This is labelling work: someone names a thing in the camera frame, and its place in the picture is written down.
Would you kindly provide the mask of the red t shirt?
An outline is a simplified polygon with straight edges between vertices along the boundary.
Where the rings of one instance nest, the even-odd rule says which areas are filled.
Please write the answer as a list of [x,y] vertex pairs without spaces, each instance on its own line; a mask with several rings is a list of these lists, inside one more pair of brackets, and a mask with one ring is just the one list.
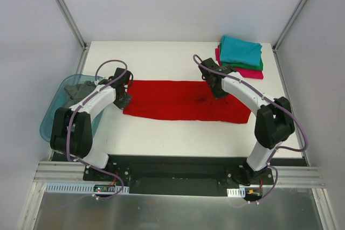
[[168,121],[246,124],[251,111],[232,95],[215,99],[206,82],[135,80],[125,115]]

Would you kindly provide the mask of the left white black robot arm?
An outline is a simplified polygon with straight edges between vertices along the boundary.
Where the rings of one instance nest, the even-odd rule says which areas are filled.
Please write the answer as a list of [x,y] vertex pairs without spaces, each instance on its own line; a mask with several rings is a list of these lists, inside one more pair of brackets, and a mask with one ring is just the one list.
[[94,128],[107,106],[123,110],[129,105],[132,96],[127,89],[132,82],[132,72],[117,68],[113,76],[98,82],[86,80],[66,85],[68,100],[55,111],[51,148],[95,167],[95,174],[101,180],[110,180],[114,174],[113,161],[93,143]]

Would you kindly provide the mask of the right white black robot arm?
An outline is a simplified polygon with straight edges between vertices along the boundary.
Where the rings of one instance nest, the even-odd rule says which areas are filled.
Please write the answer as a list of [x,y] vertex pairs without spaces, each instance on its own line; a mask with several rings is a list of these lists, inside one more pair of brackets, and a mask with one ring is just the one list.
[[255,184],[261,179],[276,149],[295,131],[290,102],[285,97],[267,98],[233,67],[219,66],[211,58],[202,60],[198,68],[216,99],[232,95],[256,117],[256,144],[243,166],[232,173],[232,180],[240,185]]

